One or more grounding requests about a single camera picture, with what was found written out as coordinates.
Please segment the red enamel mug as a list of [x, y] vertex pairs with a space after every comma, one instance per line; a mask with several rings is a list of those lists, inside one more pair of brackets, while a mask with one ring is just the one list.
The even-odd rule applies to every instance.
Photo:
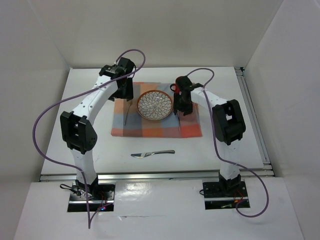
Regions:
[[180, 94], [180, 89], [178, 88], [177, 84], [176, 83], [172, 83], [170, 86], [169, 86], [170, 90], [172, 92], [174, 92], [175, 94]]

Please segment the silver spoon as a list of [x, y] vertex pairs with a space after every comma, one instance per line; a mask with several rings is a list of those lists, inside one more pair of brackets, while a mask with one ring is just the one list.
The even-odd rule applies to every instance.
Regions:
[[182, 132], [181, 132], [181, 120], [180, 120], [179, 115], [177, 115], [177, 119], [178, 119], [179, 137], [182, 137]]

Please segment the floral patterned plate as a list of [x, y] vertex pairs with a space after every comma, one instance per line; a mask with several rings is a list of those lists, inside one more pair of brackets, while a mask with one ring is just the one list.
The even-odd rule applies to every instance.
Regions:
[[173, 110], [173, 100], [164, 91], [149, 90], [136, 102], [137, 112], [146, 120], [158, 121], [168, 117]]

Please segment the checkered orange grey cloth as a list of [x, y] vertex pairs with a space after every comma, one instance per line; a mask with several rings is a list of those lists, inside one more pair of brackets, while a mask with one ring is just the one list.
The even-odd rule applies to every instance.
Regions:
[[147, 120], [138, 113], [136, 103], [141, 94], [159, 90], [167, 93], [171, 98], [173, 92], [169, 83], [135, 82], [133, 84], [134, 98], [129, 109], [126, 125], [124, 125], [124, 100], [116, 99], [114, 103], [111, 135], [113, 137], [144, 137], [144, 138], [197, 138], [202, 136], [199, 108], [193, 105], [193, 112], [184, 116], [179, 113], [181, 137], [177, 115], [170, 113], [161, 120]]

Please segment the silver knife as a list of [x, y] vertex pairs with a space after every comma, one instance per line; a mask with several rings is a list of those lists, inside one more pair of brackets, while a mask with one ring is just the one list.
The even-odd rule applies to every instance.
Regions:
[[145, 158], [153, 155], [159, 154], [175, 154], [174, 150], [161, 150], [161, 151], [151, 151], [151, 152], [142, 152], [142, 153], [132, 153], [130, 156], [134, 158]]

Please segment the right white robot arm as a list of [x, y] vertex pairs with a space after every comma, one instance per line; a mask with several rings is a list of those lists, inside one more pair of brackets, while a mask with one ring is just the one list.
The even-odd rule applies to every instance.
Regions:
[[173, 112], [190, 115], [193, 104], [209, 111], [214, 130], [215, 154], [221, 161], [218, 173], [218, 190], [230, 196], [241, 183], [239, 166], [240, 141], [246, 131], [242, 110], [236, 99], [226, 100], [208, 91], [200, 83], [192, 83], [187, 76], [180, 76], [170, 85], [173, 92]]

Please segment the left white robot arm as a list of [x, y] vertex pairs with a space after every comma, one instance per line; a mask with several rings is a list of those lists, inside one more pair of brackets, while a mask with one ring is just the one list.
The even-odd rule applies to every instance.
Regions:
[[88, 93], [72, 111], [63, 111], [60, 115], [62, 139], [71, 151], [75, 166], [80, 168], [76, 171], [75, 183], [88, 200], [94, 199], [99, 193], [98, 175], [93, 160], [93, 148], [98, 140], [93, 127], [95, 119], [106, 101], [130, 101], [134, 97], [131, 77], [106, 83], [130, 74], [135, 69], [136, 65], [124, 57], [112, 66], [105, 65], [92, 87], [93, 92]]

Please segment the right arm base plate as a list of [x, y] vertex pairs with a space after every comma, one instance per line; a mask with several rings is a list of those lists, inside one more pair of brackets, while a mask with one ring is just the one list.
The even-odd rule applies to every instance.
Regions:
[[203, 182], [199, 194], [204, 197], [206, 210], [224, 210], [238, 208], [250, 208], [247, 187], [244, 181], [229, 192], [223, 192], [218, 182]]

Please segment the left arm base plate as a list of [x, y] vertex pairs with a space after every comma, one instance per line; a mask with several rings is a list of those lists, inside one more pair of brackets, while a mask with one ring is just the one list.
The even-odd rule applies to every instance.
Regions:
[[102, 184], [97, 188], [96, 193], [86, 194], [84, 190], [77, 188], [73, 183], [71, 186], [60, 184], [59, 187], [70, 192], [67, 212], [80, 213], [87, 211], [86, 197], [88, 197], [88, 205], [90, 212], [113, 212], [115, 200], [115, 184]]

